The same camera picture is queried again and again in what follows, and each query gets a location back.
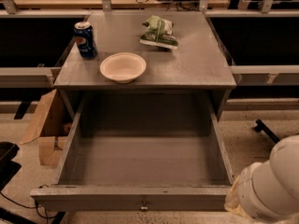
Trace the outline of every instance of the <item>cardboard box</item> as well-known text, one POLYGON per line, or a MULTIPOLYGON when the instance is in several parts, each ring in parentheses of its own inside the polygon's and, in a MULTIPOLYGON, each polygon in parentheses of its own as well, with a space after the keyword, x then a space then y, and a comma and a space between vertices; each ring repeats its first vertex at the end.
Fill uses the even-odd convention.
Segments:
POLYGON ((20 141, 20 145, 37 139, 41 165, 55 166, 66 144, 70 118, 59 91, 43 95, 20 141))

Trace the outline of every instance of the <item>blue soda can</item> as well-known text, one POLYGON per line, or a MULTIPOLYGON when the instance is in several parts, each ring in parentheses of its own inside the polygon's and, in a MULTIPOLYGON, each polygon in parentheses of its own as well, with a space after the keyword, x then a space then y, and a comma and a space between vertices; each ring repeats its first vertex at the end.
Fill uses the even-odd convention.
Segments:
POLYGON ((74 28, 76 44, 81 56, 92 59, 97 55, 93 39, 93 27, 87 21, 77 22, 74 28))

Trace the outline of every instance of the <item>floor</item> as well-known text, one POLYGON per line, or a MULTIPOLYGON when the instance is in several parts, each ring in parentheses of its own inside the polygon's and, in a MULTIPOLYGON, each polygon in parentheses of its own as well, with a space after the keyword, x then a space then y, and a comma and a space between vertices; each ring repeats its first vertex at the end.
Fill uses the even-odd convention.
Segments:
MULTIPOLYGON (((272 110, 258 110, 254 105, 242 105, 237 110, 228 105, 223 112, 220 128, 224 144, 229 154, 233 171, 239 174, 243 168, 254 161, 266 161, 270 149, 274 145, 264 133, 256 133, 253 130, 256 119, 262 119, 264 123, 279 137, 294 135, 298 133, 299 110, 280 109, 272 105, 272 110)), ((17 143, 20 141, 25 129, 32 117, 27 113, 23 119, 15 120, 13 113, 1 113, 0 110, 0 140, 17 143)), ((20 147, 14 161, 19 162, 22 168, 13 177, 2 193, 10 199, 27 206, 33 206, 34 200, 30 197, 31 189, 43 184, 50 184, 55 172, 54 168, 41 166, 38 159, 37 141, 20 147)), ((35 209, 26 209, 4 199, 0 196, 0 206, 10 212, 27 217, 36 223, 47 223, 41 218, 35 209)), ((40 208, 40 214, 45 216, 44 210, 40 208)), ((243 217, 235 216, 228 212, 76 212, 67 213, 62 223, 172 223, 172 224, 218 224, 218 223, 252 223, 243 217)), ((299 218, 281 221, 283 224, 299 224, 299 218)))

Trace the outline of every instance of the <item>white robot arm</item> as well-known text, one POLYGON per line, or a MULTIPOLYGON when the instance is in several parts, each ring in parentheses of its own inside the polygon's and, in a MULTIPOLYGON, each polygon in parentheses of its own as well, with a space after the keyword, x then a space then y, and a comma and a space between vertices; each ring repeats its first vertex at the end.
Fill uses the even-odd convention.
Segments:
POLYGON ((248 216, 266 223, 299 213, 299 135, 279 141, 269 161, 245 168, 234 186, 226 197, 227 210, 238 205, 248 216))

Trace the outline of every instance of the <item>paper bowl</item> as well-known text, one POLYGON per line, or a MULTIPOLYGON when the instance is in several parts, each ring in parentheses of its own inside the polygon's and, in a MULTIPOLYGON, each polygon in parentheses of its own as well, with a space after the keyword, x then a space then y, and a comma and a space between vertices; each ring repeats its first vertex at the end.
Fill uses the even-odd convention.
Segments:
POLYGON ((141 76, 146 70, 144 59, 133 53, 117 53, 105 58, 101 65, 102 75, 119 83, 128 83, 141 76))

